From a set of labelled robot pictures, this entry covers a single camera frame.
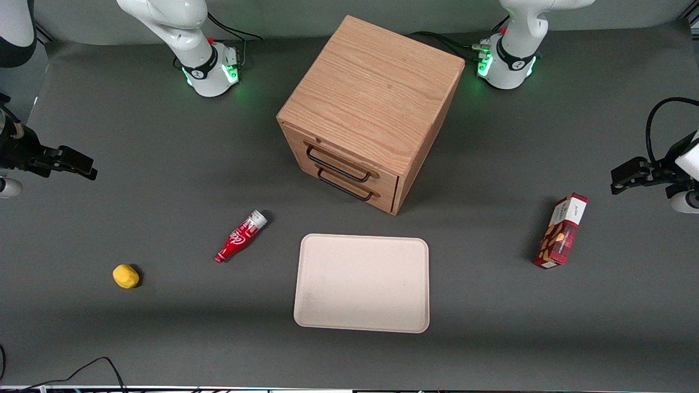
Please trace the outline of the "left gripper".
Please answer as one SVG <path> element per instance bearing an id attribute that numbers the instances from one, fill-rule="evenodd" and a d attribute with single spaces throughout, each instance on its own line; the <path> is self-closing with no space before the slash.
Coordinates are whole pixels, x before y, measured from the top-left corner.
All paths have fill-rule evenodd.
<path id="1" fill-rule="evenodd" d="M 653 152 L 650 134 L 647 133 L 647 153 L 653 166 L 654 176 L 664 181 L 691 182 L 691 175 L 676 162 L 679 157 L 687 154 L 691 147 L 692 132 L 671 145 L 663 158 L 657 159 Z M 644 157 L 634 157 L 612 169 L 611 177 L 610 192 L 612 195 L 619 195 L 623 191 L 635 187 L 649 187 L 649 184 L 653 182 L 651 167 Z"/>

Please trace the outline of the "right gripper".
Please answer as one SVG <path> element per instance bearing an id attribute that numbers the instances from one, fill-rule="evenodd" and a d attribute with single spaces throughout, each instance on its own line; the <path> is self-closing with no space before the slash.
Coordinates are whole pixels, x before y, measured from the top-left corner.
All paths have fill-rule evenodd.
<path id="1" fill-rule="evenodd" d="M 49 177 L 52 171 L 72 172 L 89 181 L 97 179 L 94 159 L 67 145 L 56 150 L 45 147 L 37 134 L 22 124 L 6 124 L 2 127 L 2 169 L 28 171 L 41 177 Z"/>

